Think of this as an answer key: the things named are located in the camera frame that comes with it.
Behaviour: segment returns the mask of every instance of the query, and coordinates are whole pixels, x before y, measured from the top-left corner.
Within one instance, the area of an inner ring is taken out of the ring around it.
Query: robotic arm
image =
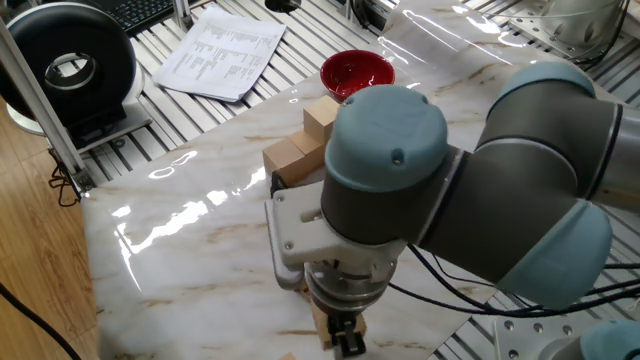
[[[330,318],[382,296],[407,243],[551,308],[584,295],[611,244],[590,201],[640,211],[640,111],[596,99],[562,63],[518,72],[474,153],[446,142],[441,111],[397,86],[341,106],[322,183],[266,211],[276,278],[304,278]]]

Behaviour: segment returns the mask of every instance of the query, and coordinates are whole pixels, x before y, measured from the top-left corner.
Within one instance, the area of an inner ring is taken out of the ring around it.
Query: cable
[[[447,288],[447,290],[451,291],[454,295],[464,300],[468,304],[471,304],[479,309],[485,310],[484,312],[481,312],[481,314],[483,315],[501,315],[501,316],[508,316],[508,317],[516,317],[516,318],[539,318],[539,317],[565,315],[565,314],[570,314],[577,311],[590,309],[592,307],[600,306],[600,305],[603,305],[612,301],[620,300],[623,298],[633,297],[635,295],[640,294],[640,287],[637,287],[634,289],[621,291],[615,295],[605,296],[598,300],[592,300],[584,303],[574,304],[562,310],[549,310],[549,309],[544,309],[541,305],[537,305],[528,309],[502,311],[492,306],[482,304],[462,294],[460,291],[458,291],[453,286],[451,286],[451,284],[449,284],[442,276],[440,276],[440,274],[438,274],[438,272],[431,266],[431,264],[429,264],[429,262],[422,256],[422,254],[420,254],[420,252],[415,248],[414,245],[409,244],[408,247],[414,253],[414,255],[416,255],[418,260],[420,260],[420,262],[427,268],[427,270],[429,270],[429,272],[438,280],[438,282],[440,282],[445,288]]]
[[[605,269],[640,269],[640,264],[606,264]]]
[[[448,272],[446,272],[444,270],[444,268],[442,267],[442,265],[440,264],[440,261],[438,260],[438,257],[431,254],[431,256],[433,256],[433,260],[436,262],[436,264],[438,265],[438,268],[440,269],[440,272],[442,272],[446,277],[453,279],[453,280],[458,280],[458,281],[463,281],[463,282],[467,282],[467,283],[471,283],[471,284],[476,284],[476,285],[482,285],[482,286],[487,286],[490,288],[496,288],[495,285],[487,283],[487,282],[482,282],[482,281],[476,281],[476,280],[471,280],[471,279],[463,279],[463,278],[459,278],[457,276],[453,276],[451,274],[449,274]],[[523,298],[521,298],[520,296],[516,295],[516,294],[508,294],[513,296],[514,298],[516,298],[518,301],[520,301],[522,304],[524,304],[524,306],[526,307],[534,307],[533,305],[529,304],[528,302],[526,302]]]
[[[445,309],[460,311],[460,312],[464,312],[464,313],[467,313],[467,314],[487,315],[487,313],[485,311],[482,311],[482,310],[465,309],[465,308],[462,308],[462,307],[459,307],[459,306],[449,305],[449,304],[446,304],[446,303],[443,303],[443,302],[440,302],[440,301],[437,301],[437,300],[426,298],[424,296],[418,295],[418,294],[416,294],[414,292],[411,292],[409,290],[405,290],[405,289],[401,288],[400,286],[395,285],[393,283],[389,283],[389,287],[394,289],[394,290],[397,290],[397,291],[399,291],[399,292],[401,292],[401,293],[403,293],[405,295],[409,295],[412,298],[415,298],[415,299],[418,299],[418,300],[421,300],[421,301],[424,301],[424,302],[427,302],[427,303],[430,303],[430,304],[433,304],[433,305],[437,305],[437,306],[443,307]]]
[[[72,203],[69,204],[63,204],[62,203],[62,196],[64,195],[64,188],[66,186],[71,186],[71,183],[67,181],[67,177],[65,176],[65,174],[62,172],[62,163],[58,163],[58,165],[56,165],[56,168],[53,169],[53,172],[51,173],[51,179],[49,179],[49,187],[52,189],[55,188],[60,188],[60,192],[58,194],[58,205],[60,205],[61,207],[71,207],[77,203],[79,203],[80,201],[78,200],[78,198],[76,197]]]
[[[620,22],[618,23],[618,26],[616,27],[616,31],[614,33],[614,36],[611,38],[611,41],[609,42],[609,45],[607,46],[607,49],[604,50],[604,52],[602,54],[600,54],[600,55],[598,55],[598,56],[596,56],[594,58],[587,59],[587,60],[582,60],[582,61],[575,61],[574,64],[576,64],[576,65],[595,65],[598,62],[602,61],[602,59],[604,59],[605,56],[607,56],[609,51],[611,51],[611,48],[613,48],[613,45],[615,44],[616,40],[618,40],[618,36],[620,36],[620,32],[622,32],[622,26],[624,25],[624,20],[625,20],[625,18],[627,16],[627,10],[629,9],[629,3],[630,2],[631,2],[631,0],[626,0],[626,2],[624,4],[624,8],[623,8],[622,14],[620,16]]]
[[[20,302],[13,294],[2,284],[0,283],[0,295],[4,297],[14,308],[20,311],[24,316],[29,318],[29,320],[33,321],[36,325],[38,325],[42,330],[44,330],[49,336],[53,338],[69,355],[72,360],[82,360],[78,353],[71,347],[71,345],[58,333],[54,328],[51,327],[46,321],[42,320],[40,316],[31,311],[28,307],[26,307],[23,303]]]
[[[626,288],[626,287],[630,287],[630,286],[634,286],[634,285],[640,285],[640,279],[625,281],[625,282],[621,282],[621,283],[613,284],[613,285],[609,285],[609,286],[603,286],[601,288],[595,288],[593,290],[590,290],[587,293],[587,295],[601,294],[603,292],[607,292],[607,291],[611,291],[611,290],[618,290],[618,289],[622,289],[622,288]]]
[[[449,279],[458,280],[458,281],[464,281],[464,282],[468,282],[468,283],[471,283],[471,284],[477,284],[477,285],[482,285],[482,286],[488,286],[488,287],[495,288],[495,286],[493,284],[489,284],[489,283],[482,282],[482,281],[471,280],[471,279],[463,279],[463,278],[459,278],[457,276],[453,276],[453,275],[447,273],[446,271],[444,271],[444,269],[442,268],[442,265],[440,265],[440,261],[438,261],[438,258],[435,255],[431,254],[431,256],[433,256],[433,260],[436,261],[436,264],[438,265],[438,268],[440,269],[440,271],[446,277],[448,277]]]
[[[438,280],[438,282],[444,286],[447,290],[451,291],[455,296],[457,296],[458,298],[462,299],[463,301],[465,301],[468,304],[471,304],[479,309],[482,310],[486,310],[486,311],[500,311],[498,309],[495,309],[492,306],[489,305],[485,305],[479,301],[476,301],[470,297],[468,297],[467,295],[461,293],[460,291],[458,291],[458,289],[454,288],[451,284],[449,284],[442,276],[440,276],[440,274],[438,274],[438,272],[433,268],[433,266],[431,266],[431,264],[429,264],[429,262],[427,261],[427,259],[425,259],[422,254],[420,254],[420,252],[418,251],[418,249],[416,249],[416,247],[413,244],[409,244],[407,245],[407,247],[409,248],[409,250],[411,250],[411,252],[413,252],[413,254],[418,258],[418,260],[420,260],[420,262],[422,263],[422,265],[424,265],[425,268],[427,268],[427,270],[429,270],[429,272],[431,273],[431,275],[433,275],[436,280]],[[542,309],[541,306],[535,306],[535,307],[531,307],[531,308],[527,308],[527,309],[521,309],[521,310],[513,310],[514,313],[526,313],[526,312],[530,312],[533,310],[539,310]]]

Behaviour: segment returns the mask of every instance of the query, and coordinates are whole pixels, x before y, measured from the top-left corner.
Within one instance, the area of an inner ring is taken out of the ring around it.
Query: paper sheet
[[[237,101],[262,74],[285,29],[209,7],[153,81],[178,91]]]

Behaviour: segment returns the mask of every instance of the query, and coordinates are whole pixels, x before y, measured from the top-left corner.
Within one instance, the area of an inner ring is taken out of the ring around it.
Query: stacked wooden blocks
[[[285,184],[293,185],[322,167],[339,107],[335,100],[324,96],[305,108],[304,129],[262,150],[269,175],[277,170]]]

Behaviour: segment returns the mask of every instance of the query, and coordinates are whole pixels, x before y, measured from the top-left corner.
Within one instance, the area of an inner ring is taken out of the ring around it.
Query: black cable
[[[615,32],[613,38],[611,39],[611,41],[609,42],[609,46],[607,46],[607,49],[604,50],[604,52],[602,54],[600,54],[600,55],[598,55],[598,56],[596,56],[594,58],[581,60],[581,61],[575,61],[574,64],[576,64],[576,65],[596,65],[598,62],[602,61],[602,59],[604,59],[605,56],[607,56],[609,51],[611,51],[611,48],[613,48],[613,45],[615,44],[615,42],[618,40],[618,36],[620,36],[620,32],[622,32],[622,26],[624,25],[624,19],[627,16],[627,10],[629,9],[629,3],[630,2],[631,2],[631,0],[626,0],[626,2],[624,4],[624,9],[622,10],[620,22],[618,23],[618,26],[616,27],[616,32]]]
[[[640,264],[606,264],[605,269],[640,269]]]
[[[633,360],[638,355],[640,355],[640,349],[631,350],[631,352],[625,355],[624,359],[622,360]]]
[[[600,306],[609,302],[613,302],[616,300],[620,300],[623,298],[632,297],[640,294],[640,287],[637,287],[630,290],[620,291],[615,295],[605,296],[597,300],[574,304],[562,310],[544,309],[541,305],[537,305],[528,309],[520,309],[520,310],[510,310],[510,311],[498,310],[490,305],[482,304],[466,296],[465,294],[462,294],[456,288],[451,286],[451,284],[449,284],[442,276],[440,276],[440,274],[438,274],[438,272],[431,266],[431,264],[429,264],[429,262],[422,256],[422,254],[420,254],[420,252],[415,248],[414,245],[409,244],[408,247],[414,253],[414,255],[416,255],[418,260],[420,260],[420,262],[427,268],[427,270],[429,270],[429,272],[438,280],[438,282],[440,282],[440,284],[442,284],[445,288],[447,288],[447,290],[451,291],[454,295],[464,300],[468,304],[471,304],[479,309],[485,310],[483,315],[501,315],[501,316],[508,316],[508,317],[516,317],[516,318],[538,318],[538,317],[565,315],[565,314],[570,314],[577,311],[590,309],[592,307]]]
[[[475,307],[477,307],[478,309],[482,309],[482,310],[486,310],[486,311],[501,311],[498,310],[490,305],[486,305],[483,304],[479,301],[476,301],[470,297],[468,297],[467,295],[461,293],[460,291],[458,291],[458,289],[454,288],[451,284],[449,284],[440,274],[438,274],[438,272],[433,268],[433,266],[431,266],[431,264],[429,264],[429,262],[427,261],[427,259],[425,259],[422,254],[420,254],[420,252],[418,251],[418,249],[416,249],[416,247],[413,244],[409,244],[407,245],[407,247],[409,248],[409,250],[411,250],[411,252],[413,252],[413,254],[418,258],[418,260],[420,260],[420,262],[422,263],[422,265],[424,265],[425,268],[427,268],[427,270],[429,270],[429,272],[431,273],[431,275],[433,275],[436,280],[438,280],[438,282],[444,286],[447,290],[451,291],[455,296],[457,296],[458,298],[462,299],[463,301],[465,301],[468,304],[471,304]],[[531,308],[526,308],[526,309],[520,309],[520,310],[512,310],[513,313],[526,313],[526,312],[530,312],[533,310],[540,310],[542,309],[542,306],[534,306]]]
[[[471,279],[464,279],[464,278],[460,278],[457,276],[453,276],[451,274],[449,274],[448,272],[446,272],[444,270],[444,268],[442,267],[442,265],[440,264],[440,261],[438,260],[438,257],[431,254],[431,256],[433,256],[433,260],[436,262],[436,264],[438,265],[438,268],[440,269],[440,272],[442,272],[446,277],[453,279],[453,280],[458,280],[458,281],[463,281],[463,282],[467,282],[467,283],[471,283],[471,284],[476,284],[476,285],[482,285],[482,286],[487,286],[490,288],[496,288],[495,285],[487,283],[487,282],[482,282],[482,281],[476,281],[476,280],[471,280]],[[523,298],[521,298],[520,296],[516,295],[516,294],[508,294],[513,296],[514,298],[516,298],[516,300],[520,301],[524,306],[526,307],[534,307],[534,305],[529,304],[528,302],[526,302]]]
[[[471,284],[477,284],[477,285],[482,285],[482,286],[488,286],[488,287],[492,287],[495,288],[495,286],[493,284],[489,284],[486,282],[482,282],[482,281],[476,281],[476,280],[471,280],[471,279],[463,279],[463,278],[459,278],[457,276],[453,276],[451,274],[449,274],[448,272],[444,271],[444,268],[442,268],[442,265],[440,265],[440,261],[438,260],[438,258],[431,254],[431,256],[433,256],[433,260],[435,260],[436,264],[438,265],[438,268],[440,269],[440,271],[449,279],[453,279],[453,280],[458,280],[458,281],[464,281],[464,282],[468,282]]]
[[[402,287],[392,283],[389,283],[389,287],[405,295],[409,295],[415,299],[418,299],[436,306],[440,306],[446,309],[454,310],[454,311],[460,311],[460,312],[464,312],[467,314],[474,314],[474,315],[492,315],[492,316],[500,315],[500,316],[506,316],[506,317],[514,317],[514,318],[543,318],[543,317],[566,315],[566,314],[571,314],[578,311],[591,309],[593,307],[600,306],[600,305],[609,303],[611,301],[616,301],[616,300],[620,300],[627,297],[633,297],[634,295],[640,294],[640,288],[637,288],[633,290],[622,291],[616,295],[608,296],[606,298],[602,298],[599,300],[589,301],[589,302],[580,303],[580,304],[574,304],[563,310],[544,310],[544,311],[536,311],[536,312],[530,312],[530,313],[518,313],[519,310],[502,311],[494,308],[495,311],[484,311],[484,310],[477,310],[477,309],[462,308],[459,306],[454,306],[454,305],[442,303],[437,300],[429,299],[427,297],[413,293],[409,290],[403,289]]]
[[[446,304],[446,303],[443,303],[443,302],[440,302],[440,301],[437,301],[437,300],[426,298],[424,296],[418,295],[418,294],[416,294],[414,292],[411,292],[409,290],[405,290],[405,289],[401,288],[400,286],[395,285],[393,283],[389,283],[389,287],[394,289],[394,290],[397,290],[397,291],[399,291],[399,292],[401,292],[401,293],[403,293],[405,295],[409,295],[412,298],[415,298],[415,299],[418,299],[418,300],[421,300],[421,301],[424,301],[424,302],[427,302],[427,303],[430,303],[430,304],[433,304],[433,305],[437,305],[437,306],[440,306],[440,307],[443,307],[443,308],[446,308],[446,309],[449,309],[449,310],[460,311],[460,312],[467,313],[467,314],[488,315],[486,313],[486,311],[483,311],[483,310],[466,309],[466,308],[462,308],[462,307],[459,307],[459,306],[449,305],[449,304]]]
[[[609,286],[603,286],[603,287],[600,287],[600,288],[595,288],[593,290],[590,290],[587,293],[587,295],[601,294],[603,292],[612,291],[612,290],[618,290],[618,289],[622,289],[622,288],[626,288],[626,287],[630,287],[630,286],[634,286],[634,285],[640,285],[640,279],[630,280],[630,281],[625,281],[625,282],[621,282],[621,283],[617,283],[617,284],[613,284],[613,285],[609,285]]]
[[[46,321],[42,320],[40,316],[31,311],[31,309],[21,303],[20,300],[13,296],[13,294],[2,283],[0,283],[0,295],[2,295],[2,297],[4,297],[9,302],[9,304],[13,305],[13,307],[20,311],[24,316],[29,318],[29,320],[33,321],[42,330],[49,334],[49,336],[51,336],[53,340],[55,340],[58,345],[60,345],[64,349],[64,351],[72,360],[82,360],[78,353],[62,337],[62,335],[60,335],[60,333],[52,328],[51,325],[49,325]]]

